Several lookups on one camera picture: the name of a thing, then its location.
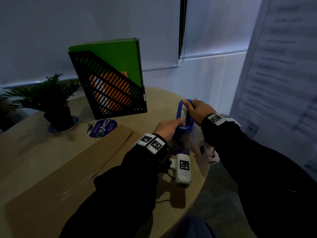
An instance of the black plant pot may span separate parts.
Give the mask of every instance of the black plant pot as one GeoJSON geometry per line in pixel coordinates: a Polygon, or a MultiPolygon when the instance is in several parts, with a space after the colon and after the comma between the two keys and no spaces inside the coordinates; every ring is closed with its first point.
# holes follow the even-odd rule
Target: black plant pot
{"type": "Polygon", "coordinates": [[[54,108],[44,113],[44,118],[49,121],[58,132],[74,126],[73,117],[68,107],[54,108]]]}

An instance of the blue tape dispenser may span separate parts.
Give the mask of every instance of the blue tape dispenser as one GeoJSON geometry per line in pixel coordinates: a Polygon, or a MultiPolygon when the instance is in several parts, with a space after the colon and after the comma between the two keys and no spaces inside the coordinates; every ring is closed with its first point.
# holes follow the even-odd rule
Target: blue tape dispenser
{"type": "Polygon", "coordinates": [[[181,100],[178,104],[176,118],[178,119],[180,117],[184,118],[184,123],[176,128],[175,134],[173,135],[171,144],[172,154],[189,155],[196,124],[181,100]]]}

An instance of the floor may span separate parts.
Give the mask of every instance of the floor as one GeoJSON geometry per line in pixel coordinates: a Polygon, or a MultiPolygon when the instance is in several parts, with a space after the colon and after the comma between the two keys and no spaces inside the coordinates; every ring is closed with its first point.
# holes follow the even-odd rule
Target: floor
{"type": "Polygon", "coordinates": [[[220,162],[210,166],[189,215],[203,218],[218,238],[256,238],[240,203],[238,186],[220,162]]]}

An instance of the hand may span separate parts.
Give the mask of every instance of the hand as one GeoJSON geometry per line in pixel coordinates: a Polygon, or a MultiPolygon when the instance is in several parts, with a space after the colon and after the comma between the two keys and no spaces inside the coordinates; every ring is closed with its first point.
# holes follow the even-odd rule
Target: hand
{"type": "Polygon", "coordinates": [[[186,99],[183,99],[182,101],[184,106],[187,108],[190,116],[198,126],[201,125],[201,122],[208,114],[216,113],[216,110],[214,110],[209,104],[206,104],[203,101],[199,101],[197,99],[192,101],[192,104],[196,107],[196,109],[194,109],[192,104],[186,99]]]}
{"type": "Polygon", "coordinates": [[[176,120],[161,121],[156,126],[153,134],[158,134],[165,139],[166,142],[172,139],[175,129],[184,122],[183,118],[176,120]]]}

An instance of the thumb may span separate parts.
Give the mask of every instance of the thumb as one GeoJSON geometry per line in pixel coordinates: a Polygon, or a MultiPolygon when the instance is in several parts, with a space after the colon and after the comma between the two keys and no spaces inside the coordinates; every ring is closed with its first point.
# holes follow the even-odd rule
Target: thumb
{"type": "Polygon", "coordinates": [[[186,99],[183,99],[182,102],[190,114],[195,111],[192,104],[190,102],[188,102],[186,99]]]}
{"type": "Polygon", "coordinates": [[[171,123],[173,124],[173,127],[177,128],[178,126],[184,123],[184,119],[181,117],[173,120],[171,123]]]}

